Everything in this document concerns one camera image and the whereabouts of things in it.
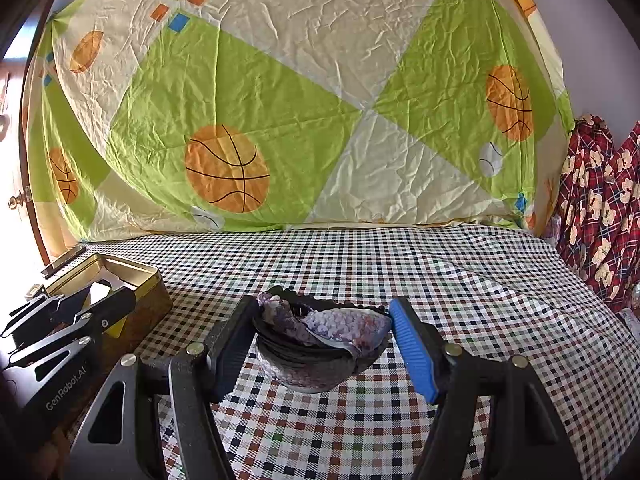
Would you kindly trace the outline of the small yellow cube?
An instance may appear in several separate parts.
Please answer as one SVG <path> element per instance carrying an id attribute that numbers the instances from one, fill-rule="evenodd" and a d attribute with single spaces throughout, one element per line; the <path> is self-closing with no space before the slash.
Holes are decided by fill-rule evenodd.
<path id="1" fill-rule="evenodd" d="M 105 335 L 108 335 L 114 339 L 117 339 L 122 334 L 122 330 L 126 324 L 127 318 L 124 316 L 120 320 L 118 320 L 114 325 L 110 326 L 105 332 Z"/>

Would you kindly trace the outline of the white toy block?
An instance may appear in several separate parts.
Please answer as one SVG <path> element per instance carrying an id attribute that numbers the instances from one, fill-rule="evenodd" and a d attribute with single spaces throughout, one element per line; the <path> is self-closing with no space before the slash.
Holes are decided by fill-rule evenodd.
<path id="1" fill-rule="evenodd" d="M 91 308 L 94 304 L 110 296 L 112 292 L 111 283 L 108 281 L 94 282 L 89 286 L 88 294 L 84 301 L 84 309 Z"/>

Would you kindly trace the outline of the gold metal tin box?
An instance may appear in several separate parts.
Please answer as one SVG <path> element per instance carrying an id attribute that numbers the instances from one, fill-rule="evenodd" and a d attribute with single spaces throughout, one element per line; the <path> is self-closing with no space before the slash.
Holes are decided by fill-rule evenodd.
<path id="1" fill-rule="evenodd" d="M 46 285 L 51 296 L 77 300 L 72 319 L 88 313 L 100 336 L 101 367 L 110 370 L 168 315 L 172 301 L 155 266 L 93 254 Z"/>

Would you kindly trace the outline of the black smartphone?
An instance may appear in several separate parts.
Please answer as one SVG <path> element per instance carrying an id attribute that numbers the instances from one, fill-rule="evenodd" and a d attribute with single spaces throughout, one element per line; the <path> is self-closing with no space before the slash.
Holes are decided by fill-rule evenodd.
<path id="1" fill-rule="evenodd" d="M 54 259 L 52 262 L 47 264 L 40 271 L 40 274 L 44 278 L 50 278 L 53 274 L 58 272 L 58 270 L 61 270 L 62 268 L 64 268 L 66 264 L 69 264 L 73 260 L 73 258 L 76 258 L 77 256 L 81 255 L 85 251 L 86 251 L 86 248 L 84 245 L 76 245 L 73 248 L 66 250 L 64 254 L 60 255 L 58 258 Z"/>

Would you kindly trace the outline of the brown wooden door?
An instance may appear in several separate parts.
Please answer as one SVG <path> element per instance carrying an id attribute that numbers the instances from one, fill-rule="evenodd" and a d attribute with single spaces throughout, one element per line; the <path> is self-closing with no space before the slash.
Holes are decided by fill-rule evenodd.
<path id="1" fill-rule="evenodd" d="M 49 262 L 28 172 L 23 93 L 29 65 L 55 0 L 38 0 L 1 60 L 1 281 L 24 284 Z M 9 210 L 22 191 L 24 206 Z"/>

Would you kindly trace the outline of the brass door knob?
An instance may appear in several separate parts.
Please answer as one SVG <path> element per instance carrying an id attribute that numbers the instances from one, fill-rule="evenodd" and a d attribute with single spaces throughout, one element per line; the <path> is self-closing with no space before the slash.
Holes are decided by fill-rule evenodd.
<path id="1" fill-rule="evenodd" d="M 15 195 L 12 195 L 8 200 L 9 210 L 14 210 L 18 207 L 24 206 L 26 203 L 25 194 L 20 191 Z"/>

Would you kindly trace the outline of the red bear pattern cloth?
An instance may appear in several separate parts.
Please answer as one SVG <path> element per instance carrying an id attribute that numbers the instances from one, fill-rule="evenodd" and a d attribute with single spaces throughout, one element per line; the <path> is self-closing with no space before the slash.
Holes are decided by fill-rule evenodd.
<path id="1" fill-rule="evenodd" d="M 550 226 L 555 249 L 612 311 L 639 281 L 639 128 L 616 146 L 604 119 L 578 118 Z"/>

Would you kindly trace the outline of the basketball pattern hanging sheet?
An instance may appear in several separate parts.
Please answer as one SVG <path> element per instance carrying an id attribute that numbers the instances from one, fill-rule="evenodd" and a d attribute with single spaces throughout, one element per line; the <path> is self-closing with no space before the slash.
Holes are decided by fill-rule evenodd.
<path id="1" fill-rule="evenodd" d="M 59 254 L 206 230 L 540 234 L 572 110 L 534 0 L 74 0 L 23 124 Z"/>

